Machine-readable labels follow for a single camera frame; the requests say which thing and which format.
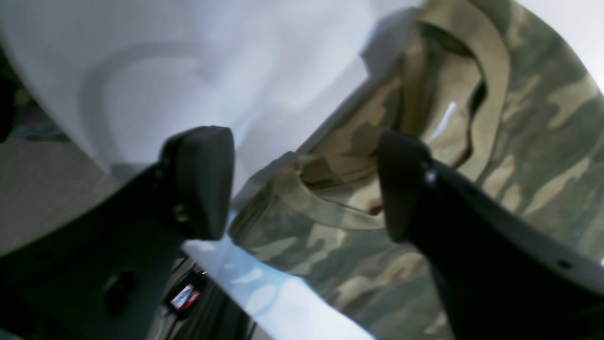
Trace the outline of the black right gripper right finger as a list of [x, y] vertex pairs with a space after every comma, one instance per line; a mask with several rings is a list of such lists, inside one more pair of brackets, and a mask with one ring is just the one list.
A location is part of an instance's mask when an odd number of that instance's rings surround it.
[[422, 142], [384, 131], [387, 232], [429, 261], [458, 340], [601, 340], [603, 267], [535, 230]]

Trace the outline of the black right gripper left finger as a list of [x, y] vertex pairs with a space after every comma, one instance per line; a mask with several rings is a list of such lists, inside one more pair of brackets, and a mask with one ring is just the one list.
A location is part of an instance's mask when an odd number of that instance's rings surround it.
[[177, 134], [159, 161], [84, 215], [1, 258], [1, 329], [24, 340], [143, 340], [188, 239], [220, 240], [235, 140]]

